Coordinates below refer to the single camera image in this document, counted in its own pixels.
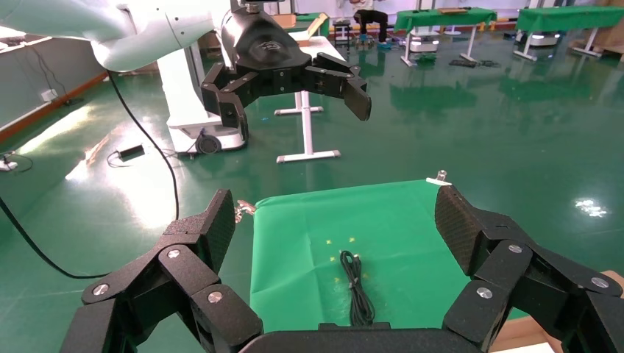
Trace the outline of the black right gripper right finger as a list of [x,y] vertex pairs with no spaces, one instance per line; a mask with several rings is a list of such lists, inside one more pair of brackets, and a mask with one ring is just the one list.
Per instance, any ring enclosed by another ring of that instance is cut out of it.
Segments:
[[509,216],[439,188],[436,228],[468,284],[442,326],[487,352],[509,313],[527,313],[565,352],[623,350],[623,287],[536,243]]

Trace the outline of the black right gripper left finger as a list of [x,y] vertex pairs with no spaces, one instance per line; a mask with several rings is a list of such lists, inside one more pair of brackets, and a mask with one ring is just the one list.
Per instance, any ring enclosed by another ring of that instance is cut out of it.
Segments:
[[219,278],[235,231],[227,189],[207,209],[171,222],[145,254],[88,286],[63,352],[136,352],[176,315],[206,352],[239,352],[263,333],[247,303]]

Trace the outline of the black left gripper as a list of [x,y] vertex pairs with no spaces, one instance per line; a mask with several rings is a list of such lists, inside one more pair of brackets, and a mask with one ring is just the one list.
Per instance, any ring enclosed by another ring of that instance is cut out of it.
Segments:
[[342,99],[360,121],[368,121],[372,99],[355,65],[326,53],[314,58],[270,15],[241,7],[226,14],[221,39],[233,69],[214,63],[200,84],[204,108],[224,127],[240,129],[249,139],[244,108],[259,96],[312,93]]

